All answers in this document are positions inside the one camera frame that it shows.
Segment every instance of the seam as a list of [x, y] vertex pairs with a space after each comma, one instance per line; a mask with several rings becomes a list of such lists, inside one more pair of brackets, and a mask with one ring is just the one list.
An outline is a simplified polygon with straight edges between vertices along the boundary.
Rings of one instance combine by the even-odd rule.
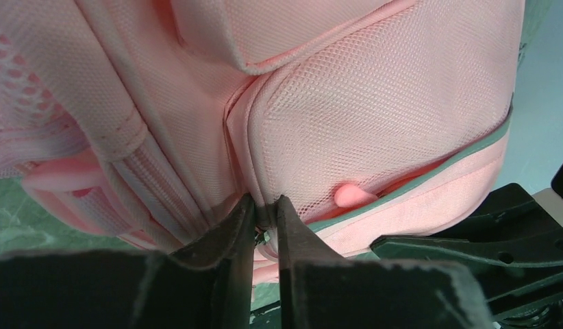
[[251, 164], [251, 168], [248, 168], [248, 169], [247, 169], [247, 174], [253, 176], [252, 178], [253, 178], [253, 180], [255, 181], [256, 185], [257, 185], [257, 186], [256, 186], [256, 187], [257, 187], [257, 192], [259, 193], [259, 195], [260, 195], [260, 197], [261, 197], [261, 199], [263, 200], [263, 202], [264, 202], [265, 205], [267, 205], [267, 203], [266, 203], [264, 194], [263, 194], [263, 192], [262, 192], [262, 185], [260, 184], [260, 180], [258, 179], [257, 172], [255, 171], [256, 165], [255, 165], [255, 163], [254, 163], [254, 161], [253, 161], [253, 159], [254, 159], [255, 157], [253, 156], [253, 150], [252, 150], [253, 148], [252, 148], [251, 143], [250, 143], [250, 141], [249, 141], [249, 139], [250, 139], [249, 137], [250, 137], [250, 135], [251, 135], [251, 133], [250, 133], [250, 131], [249, 131], [251, 125], [249, 124], [249, 121], [250, 121], [250, 119], [251, 119], [251, 113], [253, 112], [253, 107], [254, 107], [254, 104], [255, 104], [255, 100], [256, 100], [258, 97], [261, 96], [261, 91], [265, 88], [266, 83], [271, 79], [272, 75], [274, 75], [274, 74], [276, 74], [276, 72], [273, 72], [273, 73], [266, 73], [266, 75], [260, 76], [259, 78], [257, 78], [255, 81], [253, 81], [253, 82], [249, 85], [249, 87], [248, 87], [247, 90], [251, 89], [251, 87], [252, 87], [253, 84], [259, 84], [258, 87], [256, 86], [256, 88], [255, 88], [254, 91], [252, 91], [252, 90], [249, 91], [250, 93], [254, 93], [254, 95], [252, 95], [251, 99], [248, 100], [248, 102], [247, 102], [247, 107], [244, 106], [245, 113], [243, 113], [243, 120], [242, 120], [243, 124], [245, 125], [245, 126], [243, 127], [243, 129], [242, 129], [242, 132], [245, 133], [245, 136], [241, 136], [242, 144], [247, 145], [247, 153], [249, 154], [249, 159], [248, 159], [249, 161], [248, 161], [248, 163]]
[[[143, 147], [141, 152], [135, 152], [132, 156], [134, 158], [134, 160], [136, 162], [139, 163], [144, 163], [144, 162], [149, 162], [149, 163], [153, 163], [151, 161], [152, 155], [146, 151], [146, 147]], [[170, 179], [167, 178], [167, 175], [165, 173], [165, 171], [161, 170], [161, 168], [154, 166], [154, 168], [152, 169], [152, 171], [147, 171], [151, 177], [154, 177], [155, 174], [158, 175], [157, 177], [157, 181], [159, 182], [160, 185], [167, 185], [168, 188], [157, 188], [156, 190], [150, 190], [154, 195], [158, 195], [158, 191], [163, 191], [167, 194], [167, 197], [171, 197], [173, 196], [174, 199], [172, 199], [172, 201], [170, 199], [167, 200], [168, 205], [171, 206], [176, 210], [176, 216], [175, 218], [178, 219], [181, 217], [181, 215], [179, 215], [179, 212], [182, 212], [184, 215], [184, 218], [182, 219], [183, 221], [189, 223], [190, 227], [193, 228], [196, 232], [197, 235], [200, 235], [201, 233], [205, 232], [206, 230], [208, 230], [208, 228], [210, 227], [210, 223], [208, 223], [206, 221], [206, 219], [203, 217], [203, 220], [205, 221], [206, 227], [199, 227], [197, 225], [197, 221], [195, 220], [195, 216], [193, 215], [193, 212], [191, 211], [190, 204], [183, 199], [183, 197], [178, 193], [177, 188], [175, 187], [175, 184], [172, 183], [172, 181]]]
[[57, 135], [57, 134], [61, 134], [62, 132], [64, 132], [65, 130], [71, 128], [72, 125], [67, 123], [65, 124], [63, 127], [61, 127], [60, 129], [54, 131], [54, 132], [50, 132], [48, 134], [43, 134], [40, 136], [34, 136], [34, 137], [20, 137], [20, 138], [10, 138], [8, 140], [5, 141], [1, 141], [0, 142], [0, 146], [4, 145], [4, 144], [8, 144], [11, 142], [23, 142], [23, 141], [34, 141], [40, 138], [47, 138], [47, 137], [52, 137], [53, 135]]
[[[129, 147], [132, 143], [134, 143], [135, 138], [138, 135], [142, 134], [143, 131], [146, 130], [146, 128], [147, 128], [146, 123], [144, 121], [140, 120], [140, 125], [138, 126], [138, 129], [136, 130], [134, 135], [132, 135], [130, 138], [128, 138], [128, 141], [124, 144], [124, 147]], [[114, 151], [112, 151], [112, 154], [117, 154], [118, 152], [121, 152], [121, 151], [122, 151], [122, 149], [115, 149]]]
[[249, 77], [247, 81], [244, 81], [241, 86], [237, 88], [237, 90], [233, 93], [231, 98], [229, 98], [229, 101], [227, 101], [227, 103], [225, 104], [225, 109], [223, 110], [223, 139], [225, 141], [225, 148], [227, 150], [227, 161], [229, 162], [230, 169], [229, 171], [231, 172], [235, 187], [240, 193], [244, 192], [243, 173], [239, 165], [239, 156], [235, 151], [233, 138], [229, 129], [227, 128], [227, 120], [243, 93], [245, 93], [245, 91], [247, 91], [251, 87], [252, 83], [254, 83], [255, 80], [256, 78]]
[[[130, 121], [130, 119], [132, 119], [132, 118], [134, 117], [134, 115], [136, 114], [136, 112], [137, 112], [137, 109], [136, 109], [136, 107], [134, 106], [134, 107], [132, 108], [132, 111], [130, 111], [130, 113], [129, 113], [128, 116], [126, 117], [126, 119], [122, 120], [122, 121], [121, 121], [121, 124], [118, 125], [118, 127], [116, 127], [116, 128], [114, 129], [114, 131], [115, 131], [115, 132], [120, 132], [124, 127], [126, 127], [126, 126], [125, 126], [126, 123], [127, 123], [128, 121]], [[100, 138], [100, 139], [107, 139], [107, 138], [109, 138], [109, 137], [111, 137], [111, 136], [113, 136], [113, 135], [111, 135], [111, 134], [109, 134], [109, 135], [100, 135], [100, 136], [98, 136], [98, 138]]]
[[[477, 171], [480, 171], [480, 170], [482, 170], [482, 169], [485, 169], [486, 167], [489, 167], [489, 166], [491, 166], [491, 165], [494, 165], [494, 164], [495, 164], [499, 159], [501, 159], [501, 157], [503, 157], [504, 155], [505, 155], [505, 152], [502, 151], [499, 156], [497, 156], [496, 158], [493, 158], [493, 160], [491, 160], [488, 164], [485, 164], [484, 166], [482, 166], [482, 167], [480, 167], [480, 168], [478, 168], [478, 169], [476, 169], [476, 170], [474, 170], [474, 171], [471, 171], [470, 173], [466, 173], [466, 174], [464, 174], [464, 175], [462, 175], [462, 176], [460, 176], [460, 177], [457, 177], [456, 179], [454, 179], [454, 180], [452, 180], [452, 181], [446, 182], [446, 183], [444, 183], [443, 185], [439, 185], [439, 186], [437, 186], [437, 187], [433, 187], [433, 188], [431, 188], [430, 190], [428, 190], [428, 191], [426, 191], [426, 192], [424, 192], [424, 193], [421, 193], [421, 194], [419, 194], [419, 195], [416, 195], [416, 196], [414, 196], [414, 197], [411, 197], [410, 199], [405, 200], [404, 202], [409, 202], [409, 201], [411, 201], [411, 200], [413, 200], [413, 199], [416, 199], [417, 197], [421, 197], [421, 196], [423, 196], [423, 195], [425, 195], [425, 194], [431, 193], [431, 192], [433, 192], [433, 191], [435, 191], [435, 190], [437, 190], [437, 189], [440, 189], [440, 188], [442, 188], [442, 187], [444, 187], [444, 186], [446, 186], [446, 185], [448, 185], [448, 184], [450, 184], [450, 183], [455, 182], [456, 180], [460, 180], [461, 178], [464, 178], [464, 177], [466, 177], [466, 176], [468, 176], [468, 175], [470, 175], [470, 174], [472, 174], [472, 173], [475, 173], [475, 172], [477, 172]], [[391, 209], [392, 207], [399, 206], [399, 205], [400, 205], [400, 203], [398, 203], [398, 204], [393, 204], [393, 205], [391, 205], [391, 206], [389, 206], [389, 207], [387, 207], [387, 208], [384, 208], [383, 210], [374, 212], [373, 214], [368, 214], [368, 215], [366, 215], [366, 216], [364, 216], [364, 217], [362, 217], [362, 218], [360, 218], [360, 219], [357, 219], [356, 221], [353, 221], [352, 223], [346, 225], [345, 227], [341, 228], [339, 231], [344, 230], [345, 228], [348, 228], [349, 226], [351, 226], [351, 225], [353, 225], [353, 224], [356, 224], [357, 222], [359, 222], [359, 221], [361, 221], [361, 220], [363, 220], [363, 219], [368, 219], [369, 217], [372, 217], [372, 216], [376, 215], [377, 213], [386, 211], [386, 210], [388, 210], [388, 209]]]
[[[463, 159], [465, 159], [465, 158], [468, 158], [469, 156], [472, 156], [473, 154], [476, 154], [476, 153], [478, 153], [478, 152], [480, 152], [480, 151], [482, 151], [482, 150], [484, 150], [484, 149], [487, 149], [487, 148], [489, 148], [489, 147], [495, 145], [496, 143], [498, 143], [499, 141], [501, 141], [501, 139], [507, 138], [508, 133], [509, 133], [510, 117], [511, 117], [511, 116], [508, 115], [508, 116], [506, 117], [506, 119], [503, 121], [503, 123], [502, 123], [495, 131], [493, 131], [490, 135], [488, 135], [487, 137], [484, 137], [484, 139], [485, 139], [485, 138], [488, 138], [488, 137], [491, 136], [491, 135], [493, 135], [493, 134], [494, 134], [495, 132], [497, 132], [498, 130], [503, 129], [503, 128], [507, 125], [506, 131], [503, 133], [502, 136], [500, 136], [497, 140], [494, 140], [494, 141], [493, 141], [493, 140], [487, 141], [487, 143], [482, 143], [482, 144], [479, 145], [478, 147], [469, 150], [469, 152], [468, 152], [467, 154], [465, 154], [465, 155], [462, 156], [461, 158], [457, 159], [456, 161], [452, 162], [452, 163], [449, 165], [449, 167], [452, 166], [452, 165], [454, 165], [454, 164], [456, 164], [456, 163], [458, 163], [459, 161], [461, 161], [461, 160], [463, 160]], [[456, 152], [456, 153], [455, 153], [454, 155], [452, 155], [447, 161], [445, 161], [444, 163], [442, 163], [439, 167], [433, 169], [433, 171], [430, 171], [429, 173], [426, 173], [425, 175], [432, 174], [433, 172], [439, 170], [439, 168], [441, 168], [441, 166], [447, 164], [447, 163], [448, 163], [449, 161], [451, 161], [451, 160], [454, 160], [455, 157], [460, 156], [460, 154], [461, 154], [463, 151], [466, 151], [466, 150], [467, 150], [467, 149], [463, 149], [462, 151]], [[436, 173], [435, 173], [433, 176], [431, 176], [430, 178], [433, 178], [435, 175], [438, 175], [439, 173], [443, 172], [444, 170], [445, 170], [445, 169], [442, 169], [441, 171], [436, 172]], [[391, 200], [386, 200], [386, 201], [385, 201], [385, 199], [387, 199], [387, 198], [389, 197], [389, 195], [392, 195], [393, 193], [396, 193], [397, 191], [400, 191], [401, 189], [405, 188], [406, 186], [408, 186], [408, 185], [410, 185], [410, 184], [413, 184], [413, 183], [415, 182], [415, 180], [412, 180], [412, 181], [408, 182], [407, 184], [401, 186], [401, 187], [398, 188], [397, 190], [395, 190], [395, 191], [389, 193], [388, 195], [385, 195], [383, 199], [380, 199], [380, 200], [378, 200], [378, 201], [376, 201], [376, 202], [373, 202], [372, 204], [369, 204], [369, 205], [367, 205], [367, 206], [365, 206], [365, 207], [352, 210], [351, 212], [348, 212], [348, 214], [351, 214], [351, 213], [353, 213], [353, 212], [359, 211], [360, 209], [363, 209], [363, 208], [368, 207], [368, 210], [362, 211], [362, 213], [360, 213], [359, 215], [355, 215], [355, 216], [360, 216], [360, 215], [362, 215], [362, 214], [364, 214], [364, 213], [366, 213], [366, 212], [372, 211], [373, 209], [375, 209], [375, 208], [377, 208], [377, 207], [380, 207], [382, 204], [385, 204], [386, 202], [389, 202], [389, 201], [392, 200], [392, 199], [391, 199]], [[422, 185], [422, 184], [424, 184], [424, 183], [425, 183], [425, 182], [421, 182], [420, 184], [418, 184], [418, 185], [416, 185], [416, 186], [413, 186], [413, 187], [411, 188], [411, 190], [412, 190], [412, 189], [415, 189], [415, 188], [417, 188], [417, 187], [419, 187], [420, 185]], [[328, 219], [327, 221], [332, 221], [332, 220], [337, 219], [337, 218], [339, 218], [339, 217], [347, 216], [348, 214], [343, 214], [343, 215], [340, 215], [340, 216], [337, 216], [337, 217]], [[322, 227], [316, 229], [316, 232], [320, 232], [321, 230], [324, 230], [324, 229], [326, 229], [326, 228], [328, 228], [328, 227], [330, 227], [330, 226], [334, 226], [334, 225], [336, 225], [337, 223], [341, 223], [342, 221], [346, 221], [346, 220], [348, 220], [348, 219], [349, 219], [349, 218], [346, 218], [346, 219], [343, 219], [343, 220], [338, 221], [338, 222], [336, 222], [336, 223], [328, 223], [326, 226], [322, 226]]]
[[[165, 124], [164, 124], [162, 118], [157, 113], [157, 111], [154, 110], [156, 104], [155, 104], [154, 97], [152, 97], [150, 95], [151, 89], [148, 88], [149, 83], [147, 83], [146, 79], [142, 77], [142, 72], [140, 70], [138, 70], [138, 68], [136, 67], [137, 66], [136, 65], [137, 59], [135, 58], [135, 56], [133, 54], [132, 46], [127, 42], [126, 35], [121, 33], [120, 29], [117, 26], [117, 22], [112, 17], [110, 17], [109, 8], [107, 8], [106, 4], [104, 4], [104, 2], [102, 2], [102, 1], [99, 1], [99, 3], [97, 5], [101, 6], [103, 8], [103, 11], [105, 11], [108, 14], [108, 17], [106, 17], [106, 20], [108, 20], [110, 25], [114, 28], [112, 33], [115, 36], [117, 36], [118, 39], [121, 41], [121, 51], [129, 59], [127, 63], [119, 64], [118, 60], [115, 60], [113, 57], [110, 56], [110, 54], [109, 54], [110, 42], [107, 41], [107, 38], [104, 38], [104, 40], [103, 40], [100, 37], [101, 34], [98, 34], [97, 31], [95, 30], [95, 28], [92, 26], [92, 22], [90, 21], [90, 19], [88, 19], [87, 14], [84, 12], [84, 10], [82, 10], [83, 8], [81, 6], [78, 6], [78, 7], [79, 7], [79, 10], [82, 13], [82, 15], [84, 15], [84, 19], [88, 23], [88, 26], [90, 26], [92, 33], [96, 36], [96, 39], [98, 40], [98, 42], [102, 46], [102, 49], [104, 49], [104, 52], [105, 52], [105, 54], [108, 58], [108, 61], [111, 63], [112, 67], [114, 67], [114, 71], [118, 75], [118, 78], [120, 79], [121, 84], [123, 85], [123, 88], [126, 91], [127, 95], [130, 97], [130, 99], [132, 99], [133, 102], [136, 102], [134, 110], [138, 111], [137, 106], [136, 106], [136, 104], [138, 102], [140, 102], [139, 107], [141, 109], [144, 109], [143, 111], [146, 114], [145, 115], [146, 119], [148, 120], [149, 124], [152, 124], [152, 126], [153, 126], [152, 127], [153, 131], [150, 134], [152, 135], [155, 143], [158, 144], [158, 147], [160, 148], [161, 152], [164, 154], [164, 157], [166, 158], [170, 169], [178, 177], [179, 184], [181, 184], [189, 192], [189, 194], [191, 195], [192, 199], [195, 202], [196, 207], [199, 210], [201, 210], [201, 214], [203, 215], [203, 217], [205, 217], [205, 220], [206, 220], [207, 217], [206, 217], [206, 213], [203, 209], [209, 209], [208, 212], [210, 212], [210, 214], [212, 216], [214, 216], [212, 209], [209, 207], [209, 203], [208, 203], [207, 199], [204, 197], [204, 195], [195, 195], [195, 194], [190, 192], [190, 190], [191, 190], [190, 185], [193, 185], [197, 190], [201, 190], [199, 188], [201, 185], [199, 184], [198, 179], [194, 175], [190, 174], [190, 169], [188, 168], [187, 164], [185, 162], [182, 162], [181, 159], [179, 159], [178, 154], [176, 154], [176, 153], [178, 153], [178, 151], [175, 149], [174, 141], [172, 141], [171, 138], [162, 138], [162, 136], [156, 136], [154, 134], [155, 133], [154, 130], [157, 129], [159, 125], [162, 126], [163, 128], [165, 128]], [[127, 82], [127, 80], [126, 80], [127, 74], [133, 75], [132, 83]], [[140, 120], [143, 121], [142, 114], [140, 113], [140, 111], [138, 111], [138, 116], [139, 116]], [[168, 156], [168, 155], [165, 154], [165, 152], [167, 152], [167, 150], [165, 150], [165, 148], [167, 148], [167, 145], [170, 145], [168, 148], [169, 148], [169, 151], [172, 151], [171, 153], [173, 154], [173, 156]], [[176, 169], [176, 165], [173, 164], [173, 162], [176, 162], [178, 165], [181, 165], [180, 166], [181, 168], [180, 168], [179, 171]]]
[[[134, 167], [132, 166], [132, 164], [129, 164], [128, 161], [124, 161], [122, 160], [122, 163], [126, 166], [126, 168], [130, 171], [130, 173], [138, 179], [139, 182], [141, 182], [144, 186], [146, 186], [147, 190], [150, 192], [154, 202], [159, 203], [159, 205], [161, 205], [161, 207], [163, 207], [163, 209], [171, 215], [172, 218], [170, 218], [170, 221], [173, 222], [174, 224], [176, 224], [177, 227], [181, 228], [184, 232], [186, 232], [186, 234], [188, 234], [187, 238], [191, 238], [193, 236], [193, 234], [191, 234], [192, 232], [188, 229], [185, 228], [182, 223], [180, 223], [178, 220], [176, 220], [175, 214], [173, 213], [173, 211], [170, 210], [169, 207], [166, 206], [164, 200], [162, 198], [159, 198], [156, 193], [154, 193], [153, 191], [155, 191], [155, 189], [151, 188], [151, 184], [148, 182], [148, 180], [143, 180], [141, 179], [141, 176], [137, 174], [137, 171], [134, 169]], [[162, 224], [162, 222], [158, 222], [157, 223], [162, 226], [165, 230], [167, 230], [167, 232], [171, 232], [170, 228], [167, 228], [165, 225]]]
[[[283, 67], [284, 65], [287, 65], [289, 63], [291, 63], [293, 60], [296, 60], [297, 58], [310, 58], [312, 57], [315, 53], [317, 53], [318, 51], [320, 51], [321, 49], [324, 49], [332, 44], [334, 44], [335, 42], [338, 42], [339, 40], [342, 40], [344, 37], [349, 36], [351, 34], [354, 34], [358, 31], [360, 31], [361, 29], [365, 29], [371, 25], [374, 25], [378, 22], [384, 21], [386, 19], [389, 19], [391, 17], [394, 17], [398, 14], [404, 13], [407, 10], [409, 10], [410, 8], [413, 8], [414, 6], [417, 5], [418, 0], [415, 0], [413, 3], [410, 3], [409, 6], [405, 7], [404, 9], [395, 12], [394, 14], [391, 14], [387, 17], [382, 17], [382, 18], [378, 18], [375, 19], [375, 16], [379, 16], [377, 15], [377, 12], [381, 9], [383, 9], [384, 7], [391, 5], [392, 2], [395, 2], [397, 0], [393, 0], [391, 2], [385, 3], [382, 6], [375, 8], [373, 11], [362, 15], [359, 18], [354, 18], [354, 19], [350, 19], [348, 21], [345, 21], [339, 25], [337, 25], [336, 27], [334, 27], [333, 29], [338, 29], [338, 31], [333, 32], [333, 29], [330, 29], [326, 32], [323, 32], [322, 34], [319, 34], [318, 36], [315, 36], [312, 40], [307, 41], [305, 43], [302, 43], [301, 45], [297, 45], [296, 47], [293, 47], [292, 49], [289, 49], [281, 54], [278, 54], [276, 56], [272, 56], [266, 60], [263, 60], [261, 62], [244, 62], [243, 64], [245, 64], [246, 69], [243, 71], [246, 71], [250, 74], [264, 74], [266, 73], [268, 70], [271, 70], [273, 68], [273, 70], [277, 70], [280, 67]], [[357, 27], [357, 24], [361, 24], [364, 25], [358, 29], [355, 29], [353, 31], [351, 31], [351, 29], [354, 29], [355, 27]], [[307, 50], [308, 48], [313, 48], [315, 49], [310, 55], [307, 55]]]
[[[264, 117], [264, 118], [267, 117], [267, 114], [271, 112], [271, 108], [269, 107], [269, 104], [272, 103], [272, 98], [273, 98], [273, 96], [277, 94], [277, 92], [278, 92], [278, 91], [280, 90], [280, 88], [282, 87], [282, 84], [284, 84], [284, 82], [285, 82], [286, 80], [290, 79], [290, 75], [291, 75], [292, 73], [294, 73], [294, 72], [296, 71], [296, 69], [297, 69], [298, 67], [300, 67], [301, 65], [302, 65], [302, 63], [295, 62], [295, 63], [293, 63], [293, 65], [285, 66], [283, 69], [277, 69], [277, 70], [275, 70], [272, 74], [270, 74], [270, 75], [267, 77], [267, 79], [264, 81], [264, 83], [263, 83], [263, 85], [261, 86], [261, 88], [259, 89], [259, 91], [256, 91], [256, 92], [255, 92], [255, 97], [254, 97], [254, 99], [253, 99], [254, 101], [251, 103], [251, 107], [250, 107], [249, 113], [248, 113], [248, 115], [247, 115], [247, 120], [246, 120], [246, 122], [247, 122], [247, 139], [248, 139], [247, 142], [248, 142], [248, 145], [249, 145], [249, 154], [250, 154], [250, 156], [251, 156], [251, 164], [253, 164], [253, 170], [252, 170], [252, 172], [255, 174], [255, 181], [258, 183], [258, 186], [259, 186], [259, 189], [260, 189], [260, 193], [261, 193], [262, 198], [263, 198], [263, 200], [264, 200], [264, 204], [267, 204], [265, 195], [264, 195], [264, 193], [263, 193], [263, 190], [264, 190], [264, 189], [262, 188], [261, 181], [258, 179], [257, 173], [255, 172], [255, 168], [258, 168], [258, 167], [260, 167], [260, 166], [255, 166], [255, 163], [253, 162], [253, 152], [252, 152], [252, 149], [253, 149], [253, 148], [251, 147], [251, 144], [249, 143], [249, 139], [250, 139], [250, 138], [249, 138], [249, 137], [250, 137], [250, 136], [249, 136], [249, 126], [250, 126], [250, 125], [249, 125], [249, 119], [250, 119], [250, 117], [251, 117], [251, 113], [253, 112], [253, 108], [255, 107], [255, 103], [256, 103], [256, 102], [255, 102], [255, 99], [257, 99], [258, 97], [260, 98], [260, 99], [258, 100], [260, 103], [262, 103], [262, 102], [265, 103], [265, 110], [264, 110], [264, 112], [263, 112], [263, 117]], [[282, 75], [282, 76], [285, 75], [285, 76], [283, 76], [283, 78], [279, 81], [279, 83], [278, 83], [275, 87], [271, 87], [271, 88], [273, 89], [271, 92], [269, 92], [269, 90], [264, 90], [264, 89], [269, 89], [269, 88], [270, 88], [270, 87], [269, 87], [269, 83], [270, 83], [270, 82], [275, 82], [275, 81], [277, 80], [277, 76], [278, 76], [278, 75]], [[265, 129], [260, 129], [259, 135], [260, 135], [260, 141], [265, 141], [265, 137], [264, 137], [264, 135], [265, 135]], [[263, 156], [263, 155], [262, 155], [261, 159], [262, 159], [262, 162], [264, 163], [263, 168], [264, 168], [264, 170], [266, 171], [266, 173], [265, 173], [265, 179], [266, 179], [266, 183], [267, 183], [267, 185], [268, 185], [267, 187], [271, 187], [271, 178], [269, 177], [269, 175], [268, 175], [268, 173], [267, 173], [267, 169], [265, 169], [265, 168], [268, 167], [268, 166], [267, 166], [268, 161], [267, 161], [267, 159], [266, 159], [266, 156]]]

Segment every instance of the pink mesh fabric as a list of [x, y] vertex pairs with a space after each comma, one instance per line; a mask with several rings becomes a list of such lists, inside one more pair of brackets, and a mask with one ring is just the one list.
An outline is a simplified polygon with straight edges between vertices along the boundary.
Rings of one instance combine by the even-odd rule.
[[0, 1], [0, 30], [100, 159], [124, 158], [142, 144], [147, 125], [75, 1]]
[[416, 0], [172, 1], [187, 47], [261, 74], [339, 34], [377, 8], [389, 14]]
[[258, 78], [228, 118], [259, 205], [304, 221], [345, 184], [379, 194], [503, 122], [522, 1], [419, 1]]
[[82, 131], [0, 32], [0, 178], [12, 166], [76, 154], [88, 146]]
[[107, 52], [118, 54], [110, 59], [176, 172], [171, 183], [186, 186], [194, 200], [195, 220], [225, 218], [244, 191], [229, 154], [225, 107], [253, 78], [183, 48], [168, 1], [80, 6]]

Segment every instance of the backpack pocket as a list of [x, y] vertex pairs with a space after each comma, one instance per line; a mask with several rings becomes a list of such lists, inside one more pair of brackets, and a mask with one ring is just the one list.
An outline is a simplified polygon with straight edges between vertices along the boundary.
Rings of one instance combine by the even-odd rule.
[[[376, 202], [308, 227], [343, 256], [369, 252], [382, 235], [430, 235], [467, 218], [487, 197], [501, 170], [509, 118], [492, 134], [463, 149], [434, 170]], [[255, 254], [253, 284], [277, 282], [276, 244]]]
[[386, 19], [416, 0], [172, 1], [185, 46], [263, 74]]
[[283, 194], [306, 223], [335, 217], [345, 184], [382, 195], [489, 135], [508, 114], [521, 9], [420, 1], [257, 78], [227, 118], [257, 205]]

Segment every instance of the black metal jaw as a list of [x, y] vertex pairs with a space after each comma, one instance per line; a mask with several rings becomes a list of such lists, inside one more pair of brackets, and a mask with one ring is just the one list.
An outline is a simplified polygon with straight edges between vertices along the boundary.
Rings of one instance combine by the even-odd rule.
[[255, 227], [245, 196], [191, 245], [0, 258], [3, 328], [247, 328]]
[[531, 196], [517, 184], [493, 191], [460, 224], [434, 236], [383, 236], [381, 258], [466, 265], [503, 328], [563, 328], [563, 165]]
[[[500, 188], [436, 236], [381, 237], [371, 246], [381, 261], [344, 259], [281, 197], [273, 209], [281, 312], [279, 304], [254, 312], [251, 327], [492, 328], [493, 316], [504, 328], [563, 328], [563, 167], [552, 186], [557, 194], [534, 197]], [[254, 234], [245, 196], [172, 255], [4, 256], [0, 329], [249, 328]]]

